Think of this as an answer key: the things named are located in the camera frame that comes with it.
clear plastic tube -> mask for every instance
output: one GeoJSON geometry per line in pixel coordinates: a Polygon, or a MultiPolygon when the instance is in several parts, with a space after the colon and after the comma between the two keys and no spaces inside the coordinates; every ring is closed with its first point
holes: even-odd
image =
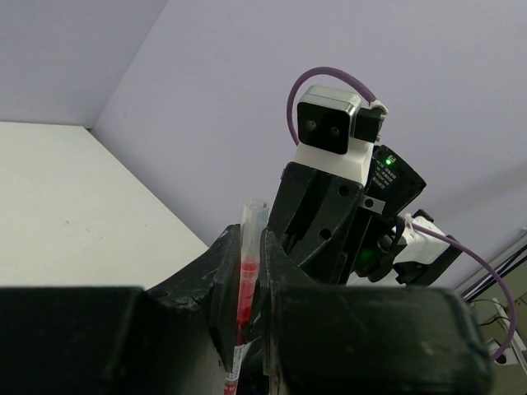
{"type": "Polygon", "coordinates": [[[227,373],[224,395],[235,395],[240,377],[241,361],[245,348],[242,332],[249,323],[253,305],[254,287],[260,266],[260,238],[267,226],[268,204],[257,198],[245,199],[241,209],[240,289],[238,291],[238,315],[236,318],[236,347],[232,372],[227,373]]]}

white wall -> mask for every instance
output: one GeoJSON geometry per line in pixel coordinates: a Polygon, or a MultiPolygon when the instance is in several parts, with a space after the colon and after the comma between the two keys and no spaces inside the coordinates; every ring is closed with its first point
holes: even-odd
{"type": "Polygon", "coordinates": [[[240,198],[273,200],[292,83],[340,67],[389,106],[382,142],[429,184],[413,208],[490,253],[527,222],[526,17],[524,0],[170,0],[94,133],[211,243],[240,198]]]}
{"type": "Polygon", "coordinates": [[[93,126],[165,4],[0,2],[0,120],[93,126]]]}

screw hole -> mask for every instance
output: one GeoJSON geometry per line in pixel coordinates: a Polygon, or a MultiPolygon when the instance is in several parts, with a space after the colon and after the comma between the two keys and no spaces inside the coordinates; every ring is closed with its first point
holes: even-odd
{"type": "Polygon", "coordinates": [[[168,290],[153,290],[150,292],[150,296],[154,299],[164,298],[165,296],[170,295],[168,290]]]}
{"type": "Polygon", "coordinates": [[[349,194],[349,188],[346,185],[343,185],[338,189],[338,193],[340,193],[340,196],[347,196],[349,194]]]}
{"type": "Polygon", "coordinates": [[[331,237],[331,230],[322,229],[319,233],[321,239],[328,240],[331,237]]]}

plastic tube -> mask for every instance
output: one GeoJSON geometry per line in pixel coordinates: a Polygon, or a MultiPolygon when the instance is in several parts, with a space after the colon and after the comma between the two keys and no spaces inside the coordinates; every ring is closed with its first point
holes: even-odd
{"type": "Polygon", "coordinates": [[[236,395],[241,361],[245,348],[242,333],[249,323],[253,305],[254,287],[260,266],[260,238],[267,225],[269,207],[261,199],[245,199],[241,210],[240,290],[238,291],[238,314],[236,318],[236,346],[232,372],[227,373],[224,395],[236,395]]]}

white label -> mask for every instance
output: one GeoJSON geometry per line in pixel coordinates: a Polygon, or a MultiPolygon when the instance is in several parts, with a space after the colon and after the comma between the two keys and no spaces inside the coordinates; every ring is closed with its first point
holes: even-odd
{"type": "Polygon", "coordinates": [[[227,373],[226,381],[238,381],[240,378],[241,360],[244,355],[245,345],[234,347],[234,360],[232,361],[232,373],[227,373]]]}

